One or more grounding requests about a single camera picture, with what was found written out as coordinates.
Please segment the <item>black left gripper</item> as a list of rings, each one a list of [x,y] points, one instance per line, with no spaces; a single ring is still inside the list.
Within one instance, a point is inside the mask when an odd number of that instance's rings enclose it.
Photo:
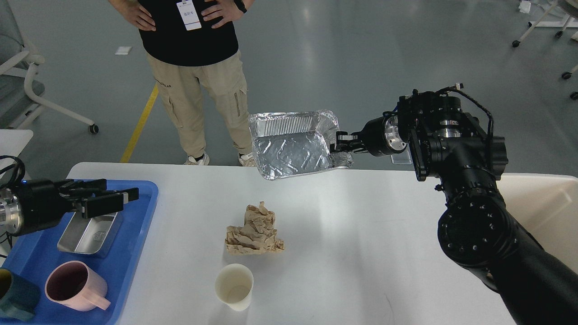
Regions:
[[[138,199],[138,188],[107,190],[107,179],[22,181],[1,190],[1,230],[18,237],[55,227],[68,212],[68,202],[90,219],[120,212]]]

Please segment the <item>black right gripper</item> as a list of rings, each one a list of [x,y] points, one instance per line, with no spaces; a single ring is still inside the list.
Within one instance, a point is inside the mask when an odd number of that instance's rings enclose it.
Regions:
[[[382,116],[365,124],[358,133],[348,134],[345,131],[335,133],[335,144],[332,153],[369,153],[372,156],[391,156],[402,153],[407,143],[399,134],[397,116]]]

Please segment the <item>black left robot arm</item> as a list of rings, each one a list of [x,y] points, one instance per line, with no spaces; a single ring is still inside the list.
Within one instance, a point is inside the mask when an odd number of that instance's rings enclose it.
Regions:
[[[128,202],[139,199],[139,189],[132,187],[110,190],[107,179],[25,181],[25,165],[15,156],[1,156],[13,160],[1,169],[11,172],[1,185],[1,230],[19,237],[57,226],[64,214],[79,213],[84,219],[120,212]]]

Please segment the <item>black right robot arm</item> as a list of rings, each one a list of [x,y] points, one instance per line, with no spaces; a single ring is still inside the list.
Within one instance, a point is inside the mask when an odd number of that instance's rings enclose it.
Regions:
[[[336,133],[332,153],[409,150],[418,181],[440,180],[446,199],[438,241],[454,263],[500,295],[518,325],[575,325],[577,274],[547,253],[507,210],[497,181],[508,164],[490,111],[463,85],[402,96],[363,130]]]

